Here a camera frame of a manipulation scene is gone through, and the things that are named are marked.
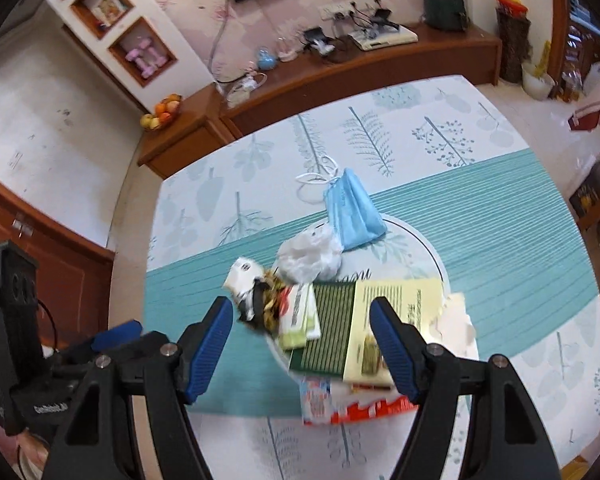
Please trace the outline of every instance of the tile floor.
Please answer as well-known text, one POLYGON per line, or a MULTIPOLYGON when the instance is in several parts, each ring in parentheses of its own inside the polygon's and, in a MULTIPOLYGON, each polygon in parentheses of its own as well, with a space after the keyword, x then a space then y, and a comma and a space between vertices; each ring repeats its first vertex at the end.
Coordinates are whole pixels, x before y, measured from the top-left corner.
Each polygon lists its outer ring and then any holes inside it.
MULTIPOLYGON (((584 134, 571 132, 567 120, 573 105, 534 101, 519 86, 501 82, 497 87, 483 85, 478 88, 516 127, 558 190, 568 197, 578 184, 578 170, 583 161, 600 152, 600 128, 584 134)), ((111 283, 110 324, 132 317, 142 319, 146 256, 160 184, 160 178, 149 169, 138 168, 135 164, 126 176, 109 238, 117 253, 111 283)), ((600 286, 600 250, 594 230, 584 238, 600 286)), ((139 426, 139 431, 147 435, 146 426, 142 428, 141 422, 139 426)), ((144 441, 141 454, 147 468, 146 477, 148 480, 159 479, 150 436, 141 440, 144 441)), ((586 455, 594 460, 599 453, 600 437, 586 455)))

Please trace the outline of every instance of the picture frame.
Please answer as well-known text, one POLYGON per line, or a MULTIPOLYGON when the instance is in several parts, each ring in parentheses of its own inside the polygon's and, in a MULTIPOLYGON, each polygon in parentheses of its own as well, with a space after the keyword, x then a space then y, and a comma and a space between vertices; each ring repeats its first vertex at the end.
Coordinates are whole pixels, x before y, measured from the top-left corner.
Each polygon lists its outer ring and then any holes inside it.
POLYGON ((106 27, 112 27, 126 12, 126 6, 120 0, 98 0, 91 7, 91 13, 106 27))

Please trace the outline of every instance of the wooden door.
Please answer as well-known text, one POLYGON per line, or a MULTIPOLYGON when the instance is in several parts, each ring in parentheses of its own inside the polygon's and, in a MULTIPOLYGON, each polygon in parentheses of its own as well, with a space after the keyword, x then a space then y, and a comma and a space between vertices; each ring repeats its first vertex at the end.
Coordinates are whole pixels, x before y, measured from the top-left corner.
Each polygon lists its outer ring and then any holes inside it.
MULTIPOLYGON (((88 242, 33 209, 0 184, 0 242, 13 240, 38 261, 38 297, 49 308, 60 346, 106 330, 114 253, 88 242)), ((40 310, 40 334, 51 345, 40 310)))

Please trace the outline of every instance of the cabinet drawer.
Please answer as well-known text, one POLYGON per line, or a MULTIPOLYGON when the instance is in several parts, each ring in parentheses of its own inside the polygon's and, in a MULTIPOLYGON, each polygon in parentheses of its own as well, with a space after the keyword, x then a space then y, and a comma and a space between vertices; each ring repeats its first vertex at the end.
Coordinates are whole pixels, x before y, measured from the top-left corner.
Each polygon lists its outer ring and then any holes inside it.
POLYGON ((224 144, 203 126, 153 158, 148 166, 161 177, 168 178, 222 146, 224 144))

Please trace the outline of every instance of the metal screw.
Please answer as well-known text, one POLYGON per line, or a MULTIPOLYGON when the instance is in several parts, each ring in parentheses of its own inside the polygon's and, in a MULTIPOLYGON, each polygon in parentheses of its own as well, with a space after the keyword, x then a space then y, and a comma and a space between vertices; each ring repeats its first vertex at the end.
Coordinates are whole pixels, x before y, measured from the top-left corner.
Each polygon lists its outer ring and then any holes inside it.
POLYGON ((506 368, 509 366, 509 360, 504 357, 504 355, 496 354, 491 357, 491 362, 495 364, 498 368, 506 368))
POLYGON ((171 357, 178 351, 176 343, 165 343, 160 347, 160 353, 165 357, 171 357))
POLYGON ((427 352, 433 355, 433 357, 440 357, 443 353, 445 353, 445 348, 438 343, 429 343, 427 345, 427 352))
POLYGON ((108 355, 101 355, 96 359, 96 366, 98 368, 106 368, 111 364, 111 357, 108 355))

